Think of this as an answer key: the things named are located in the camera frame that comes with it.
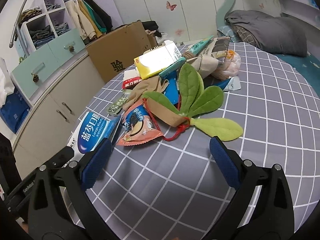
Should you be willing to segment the blue white medicine box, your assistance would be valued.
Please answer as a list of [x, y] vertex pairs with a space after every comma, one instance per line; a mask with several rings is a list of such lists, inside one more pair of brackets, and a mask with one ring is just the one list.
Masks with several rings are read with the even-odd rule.
[[67, 143], [67, 146], [73, 149], [74, 157], [63, 167], [71, 161], [79, 161], [85, 153], [95, 150], [104, 138], [111, 140], [111, 135], [118, 128], [120, 120], [121, 116], [107, 120], [94, 112], [87, 111]]

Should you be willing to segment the pink cookie snack packet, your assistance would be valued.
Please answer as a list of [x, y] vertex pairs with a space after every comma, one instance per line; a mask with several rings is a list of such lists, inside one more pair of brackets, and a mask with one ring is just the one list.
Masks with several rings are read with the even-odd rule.
[[124, 126], [125, 133], [118, 140], [118, 146], [141, 145], [163, 136], [163, 133], [153, 126], [152, 118], [142, 104], [126, 113]]

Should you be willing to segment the green leaf plush toy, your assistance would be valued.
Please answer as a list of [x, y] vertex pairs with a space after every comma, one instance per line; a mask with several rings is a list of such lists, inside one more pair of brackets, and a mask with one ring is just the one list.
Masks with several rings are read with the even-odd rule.
[[189, 127], [196, 127], [210, 137], [219, 137], [222, 141], [232, 141], [242, 136], [243, 128], [233, 120], [226, 118], [198, 119], [203, 114], [211, 113], [221, 107], [223, 91], [218, 86], [204, 88], [203, 79], [191, 64], [185, 63], [178, 75], [180, 108], [160, 92], [144, 92], [143, 105], [149, 113], [153, 124], [159, 128], [156, 119], [160, 119], [176, 128], [173, 141]]

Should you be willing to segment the blue snack wrapper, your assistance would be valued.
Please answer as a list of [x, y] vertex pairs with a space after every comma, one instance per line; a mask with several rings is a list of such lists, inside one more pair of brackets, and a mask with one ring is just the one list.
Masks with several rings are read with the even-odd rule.
[[168, 86], [166, 87], [164, 91], [164, 95], [169, 99], [169, 101], [173, 104], [176, 105], [179, 100], [179, 94], [178, 94], [178, 88], [176, 85], [176, 79], [171, 78], [168, 80]]

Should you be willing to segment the beige low cabinet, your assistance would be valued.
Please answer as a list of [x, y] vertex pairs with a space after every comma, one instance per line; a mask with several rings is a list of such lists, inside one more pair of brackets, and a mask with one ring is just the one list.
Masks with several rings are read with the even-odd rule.
[[92, 60], [86, 56], [44, 94], [13, 146], [21, 178], [66, 146], [78, 118], [104, 84]]

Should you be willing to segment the blue shopping bag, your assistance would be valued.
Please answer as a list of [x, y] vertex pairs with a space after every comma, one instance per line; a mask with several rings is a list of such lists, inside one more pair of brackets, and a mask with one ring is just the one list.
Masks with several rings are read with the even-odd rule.
[[17, 133], [29, 113], [30, 107], [17, 88], [7, 96], [1, 107], [1, 119], [13, 132]]

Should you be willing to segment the white plastic bag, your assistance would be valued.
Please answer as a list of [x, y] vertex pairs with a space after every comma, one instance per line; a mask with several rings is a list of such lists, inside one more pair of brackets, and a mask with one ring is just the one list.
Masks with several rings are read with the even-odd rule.
[[5, 105], [7, 96], [14, 93], [15, 86], [7, 70], [5, 60], [0, 57], [0, 108]]

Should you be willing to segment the mint green drawer unit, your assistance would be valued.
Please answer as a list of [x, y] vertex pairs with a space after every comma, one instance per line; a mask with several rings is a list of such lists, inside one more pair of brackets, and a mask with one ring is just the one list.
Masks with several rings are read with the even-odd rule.
[[84, 48], [78, 30], [72, 29], [31, 53], [12, 71], [13, 77], [25, 96], [31, 98], [53, 72]]

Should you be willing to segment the pink plastic bag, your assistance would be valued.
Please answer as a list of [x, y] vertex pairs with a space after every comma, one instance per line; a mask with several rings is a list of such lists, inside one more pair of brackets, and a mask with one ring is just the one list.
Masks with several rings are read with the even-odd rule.
[[212, 73], [212, 76], [219, 80], [227, 80], [238, 75], [241, 66], [241, 57], [233, 50], [228, 50], [225, 60]]

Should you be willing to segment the beige stocking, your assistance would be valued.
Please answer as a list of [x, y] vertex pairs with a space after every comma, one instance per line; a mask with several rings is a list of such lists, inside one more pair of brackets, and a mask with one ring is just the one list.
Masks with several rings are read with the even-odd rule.
[[123, 110], [127, 111], [136, 101], [138, 101], [142, 97], [144, 92], [162, 93], [165, 91], [168, 85], [169, 81], [167, 79], [162, 80], [159, 75], [141, 81], [132, 90], [126, 103], [123, 105]]

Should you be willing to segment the crumpled newspaper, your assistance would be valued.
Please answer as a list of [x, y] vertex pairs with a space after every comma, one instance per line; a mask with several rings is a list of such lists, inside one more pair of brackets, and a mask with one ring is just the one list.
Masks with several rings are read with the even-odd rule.
[[210, 41], [196, 57], [187, 59], [187, 63], [204, 79], [213, 76], [219, 80], [226, 80], [231, 76], [226, 74], [228, 47], [231, 39], [229, 36], [217, 37]]

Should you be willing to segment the large cardboard box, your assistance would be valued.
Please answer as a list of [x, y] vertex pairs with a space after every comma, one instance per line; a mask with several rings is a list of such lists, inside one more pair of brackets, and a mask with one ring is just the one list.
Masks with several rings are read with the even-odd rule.
[[134, 64], [151, 43], [141, 21], [123, 25], [86, 46], [89, 57], [105, 83]]

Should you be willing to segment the teal toothpaste tube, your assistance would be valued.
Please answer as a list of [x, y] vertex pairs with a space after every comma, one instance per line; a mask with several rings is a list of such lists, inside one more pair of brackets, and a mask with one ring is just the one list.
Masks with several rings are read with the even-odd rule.
[[205, 38], [196, 44], [193, 44], [188, 50], [186, 50], [182, 56], [169, 67], [165, 68], [165, 70], [159, 73], [161, 79], [165, 79], [170, 73], [177, 71], [179, 68], [183, 66], [188, 60], [197, 57], [201, 51], [205, 48], [206, 45], [209, 44], [213, 40], [213, 36]]

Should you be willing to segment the grey folded blanket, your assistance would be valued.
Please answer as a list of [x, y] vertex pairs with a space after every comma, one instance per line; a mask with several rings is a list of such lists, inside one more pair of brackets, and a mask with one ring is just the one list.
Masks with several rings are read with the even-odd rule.
[[238, 37], [271, 54], [307, 55], [303, 29], [291, 18], [273, 17], [255, 10], [235, 10], [225, 16]]

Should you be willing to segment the white cubby shelf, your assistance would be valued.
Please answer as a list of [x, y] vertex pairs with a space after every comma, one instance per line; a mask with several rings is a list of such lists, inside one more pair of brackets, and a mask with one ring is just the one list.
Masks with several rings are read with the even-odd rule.
[[85, 44], [67, 9], [67, 1], [24, 0], [10, 45], [24, 57], [42, 47], [66, 60], [82, 51]]

